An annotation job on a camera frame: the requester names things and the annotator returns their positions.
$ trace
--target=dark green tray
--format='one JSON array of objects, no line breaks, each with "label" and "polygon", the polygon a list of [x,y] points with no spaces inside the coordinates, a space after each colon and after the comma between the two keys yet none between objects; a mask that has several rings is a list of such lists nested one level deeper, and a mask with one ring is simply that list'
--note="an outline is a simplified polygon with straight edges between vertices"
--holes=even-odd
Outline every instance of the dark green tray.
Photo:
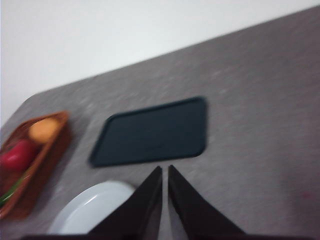
[{"label": "dark green tray", "polygon": [[206,147],[207,104],[193,97],[114,114],[89,158],[94,167],[188,158]]}]

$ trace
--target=plate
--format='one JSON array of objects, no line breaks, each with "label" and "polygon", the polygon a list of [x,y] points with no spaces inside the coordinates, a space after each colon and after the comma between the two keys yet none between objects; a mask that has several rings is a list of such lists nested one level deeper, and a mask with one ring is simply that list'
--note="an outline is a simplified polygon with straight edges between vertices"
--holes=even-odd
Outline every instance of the plate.
[{"label": "plate", "polygon": [[135,189],[121,181],[94,185],[72,199],[53,221],[49,234],[87,234],[123,204]]}]

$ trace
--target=brown basket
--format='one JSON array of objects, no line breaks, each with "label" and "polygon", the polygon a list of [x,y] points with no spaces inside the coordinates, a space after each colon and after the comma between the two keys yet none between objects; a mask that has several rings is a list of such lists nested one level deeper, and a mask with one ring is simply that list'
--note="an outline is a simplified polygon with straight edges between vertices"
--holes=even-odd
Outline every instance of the brown basket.
[{"label": "brown basket", "polygon": [[45,118],[55,118],[59,127],[52,138],[41,147],[35,160],[24,173],[16,173],[0,168],[0,194],[6,193],[15,182],[24,175],[22,182],[2,208],[0,219],[23,219],[36,204],[37,198],[48,181],[54,167],[71,142],[71,130],[68,125],[69,114],[60,111],[49,115],[32,118],[20,124],[3,144],[0,154],[6,152],[18,140],[28,138],[29,127]]}]

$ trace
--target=speckled countertop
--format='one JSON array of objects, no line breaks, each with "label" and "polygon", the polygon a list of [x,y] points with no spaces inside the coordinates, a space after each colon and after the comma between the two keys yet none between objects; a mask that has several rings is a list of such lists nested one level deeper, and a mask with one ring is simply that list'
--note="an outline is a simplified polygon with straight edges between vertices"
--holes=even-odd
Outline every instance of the speckled countertop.
[{"label": "speckled countertop", "polygon": [[[198,95],[208,101],[200,156],[88,164],[112,114]],[[45,233],[83,190],[106,180],[138,186],[158,165],[164,168],[159,239],[182,239],[168,211],[171,164],[248,233],[320,237],[320,7],[36,94],[3,126],[1,139],[22,121],[60,110],[70,112],[73,142],[32,214],[0,223],[4,240]]]}]

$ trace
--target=orange fruit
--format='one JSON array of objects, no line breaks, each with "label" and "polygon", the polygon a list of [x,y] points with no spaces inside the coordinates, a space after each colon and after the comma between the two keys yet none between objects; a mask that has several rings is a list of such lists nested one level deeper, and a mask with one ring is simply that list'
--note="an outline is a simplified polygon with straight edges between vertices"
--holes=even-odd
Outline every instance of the orange fruit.
[{"label": "orange fruit", "polygon": [[37,121],[29,128],[29,137],[39,144],[45,144],[54,135],[59,122],[52,117]]}]

